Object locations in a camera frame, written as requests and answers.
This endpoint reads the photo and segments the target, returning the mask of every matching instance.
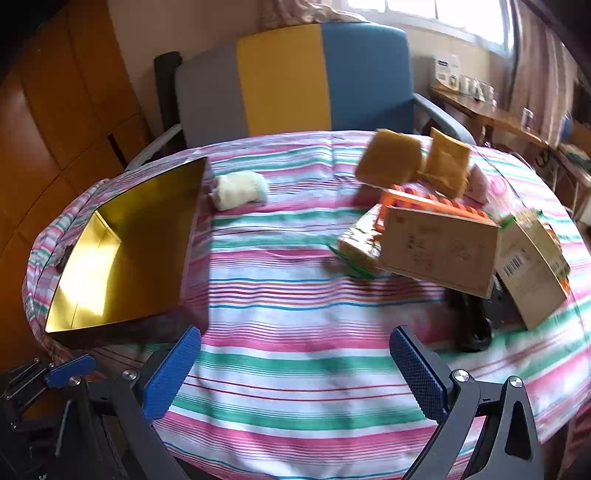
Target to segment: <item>striped tablecloth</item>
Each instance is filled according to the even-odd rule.
[[[443,289],[383,274],[350,277],[328,245],[376,203],[353,175],[370,132],[306,132],[188,150],[103,181],[75,200],[34,244],[23,286],[37,339],[57,361],[69,353],[43,334],[55,285],[52,252],[72,243],[92,210],[165,164],[208,155],[214,172],[262,173],[266,205],[215,215],[210,328],[165,418],[155,427],[177,456],[223,479],[397,478],[434,431],[388,353],[393,327],[409,324],[451,368],[477,379],[524,379],[541,440],[586,399],[591,258],[549,188],[516,158],[486,148],[471,161],[504,175],[541,208],[572,267],[573,295],[536,330],[497,333],[482,353],[452,349],[456,318]],[[424,148],[430,139],[421,137]],[[190,289],[184,292],[191,299]],[[151,348],[94,350],[113,368],[138,367]],[[482,422],[452,470],[459,478]]]

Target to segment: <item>barcode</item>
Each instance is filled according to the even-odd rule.
[[[523,266],[523,260],[521,259],[521,257],[519,255],[516,255],[516,256],[513,257],[513,260],[511,260],[510,262],[508,262],[503,267],[503,270],[505,271],[505,275],[507,275],[507,277],[510,277],[516,271],[518,271],[519,268],[522,267],[522,266]]]

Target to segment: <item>metal screw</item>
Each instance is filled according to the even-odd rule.
[[[82,382],[80,375],[72,375],[68,380],[68,385],[71,387],[76,387],[77,385],[80,385],[80,382]]]
[[[470,374],[465,370],[455,370],[453,373],[453,378],[455,378],[458,382],[467,382],[470,380]]]
[[[123,380],[127,380],[128,382],[133,382],[136,378],[138,378],[138,373],[133,368],[127,369],[121,375]]]
[[[515,388],[523,387],[523,380],[519,377],[509,377],[509,383],[513,385]]]

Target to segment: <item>orange plastic toy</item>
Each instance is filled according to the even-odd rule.
[[[392,185],[388,190],[383,192],[380,203],[382,207],[374,223],[374,230],[380,233],[384,231],[384,219],[387,208],[391,206],[425,210],[426,212],[445,213],[446,215],[454,215],[476,220],[477,222],[496,225],[482,210],[476,210],[461,203],[452,202],[445,197],[436,197],[432,194],[422,197],[412,187],[402,188],[400,185]]]

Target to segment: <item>windowsill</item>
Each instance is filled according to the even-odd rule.
[[[447,35],[448,37],[458,38],[473,45],[486,48],[487,50],[490,50],[505,59],[511,56],[511,54],[505,50],[503,45],[490,42],[482,37],[479,37],[478,35],[475,35],[474,33],[470,33],[462,28],[452,27],[451,25],[442,23],[439,20],[417,17],[415,15],[394,12],[392,10],[386,10],[384,13],[377,12],[375,10],[362,10],[357,8],[348,8],[348,10],[358,13],[359,15],[363,15],[370,22],[388,25],[389,27],[408,25],[409,27],[436,32]]]

